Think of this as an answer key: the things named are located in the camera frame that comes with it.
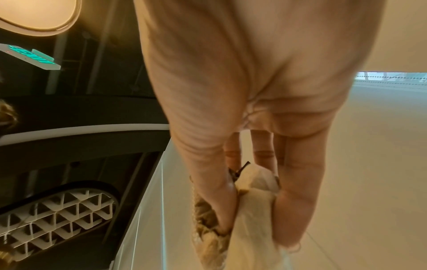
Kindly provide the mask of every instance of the human hand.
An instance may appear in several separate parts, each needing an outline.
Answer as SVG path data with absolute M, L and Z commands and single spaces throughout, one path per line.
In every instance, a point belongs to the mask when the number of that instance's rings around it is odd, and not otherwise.
M 317 202 L 328 131 L 372 47 L 383 1 L 134 3 L 171 138 L 221 228 L 233 227 L 238 206 L 227 169 L 240 166 L 236 132 L 250 129 L 255 161 L 280 179 L 274 239 L 298 243 Z

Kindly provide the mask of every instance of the cloth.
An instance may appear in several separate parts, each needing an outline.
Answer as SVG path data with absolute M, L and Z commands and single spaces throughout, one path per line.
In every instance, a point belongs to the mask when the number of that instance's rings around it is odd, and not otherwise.
M 271 209 L 279 186 L 271 171 L 249 164 L 235 175 L 240 203 L 229 235 L 219 235 L 212 208 L 194 192 L 193 244 L 205 270 L 291 270 L 273 241 Z

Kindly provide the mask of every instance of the white lattice panel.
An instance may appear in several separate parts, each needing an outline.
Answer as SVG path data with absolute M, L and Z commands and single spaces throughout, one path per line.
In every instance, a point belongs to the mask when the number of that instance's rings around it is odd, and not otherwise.
M 0 218 L 0 239 L 21 261 L 113 217 L 114 200 L 93 191 L 69 192 Z

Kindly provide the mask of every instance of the exit sign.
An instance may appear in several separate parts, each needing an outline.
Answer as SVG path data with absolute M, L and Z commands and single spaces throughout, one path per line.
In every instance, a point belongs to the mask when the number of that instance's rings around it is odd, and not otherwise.
M 24 60 L 25 62 L 28 62 L 42 69 L 61 69 L 61 66 L 56 64 L 52 57 L 34 49 L 32 51 L 29 51 L 18 46 L 0 44 L 0 51 L 10 54 L 18 59 Z

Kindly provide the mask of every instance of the lamp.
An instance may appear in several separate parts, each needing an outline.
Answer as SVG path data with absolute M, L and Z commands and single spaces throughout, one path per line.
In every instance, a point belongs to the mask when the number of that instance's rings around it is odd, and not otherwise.
M 82 0 L 1 0 L 0 28 L 28 36 L 54 36 L 68 30 Z

